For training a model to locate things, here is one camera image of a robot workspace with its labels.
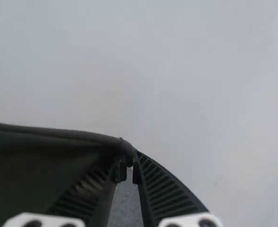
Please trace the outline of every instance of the gray surface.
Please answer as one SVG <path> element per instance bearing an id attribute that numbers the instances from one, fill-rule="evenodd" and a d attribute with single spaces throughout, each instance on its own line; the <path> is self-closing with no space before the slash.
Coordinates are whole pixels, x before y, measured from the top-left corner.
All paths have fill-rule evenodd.
<path id="1" fill-rule="evenodd" d="M 127 180 L 117 185 L 108 227 L 142 227 L 138 188 L 132 183 L 132 169 L 128 168 Z"/>

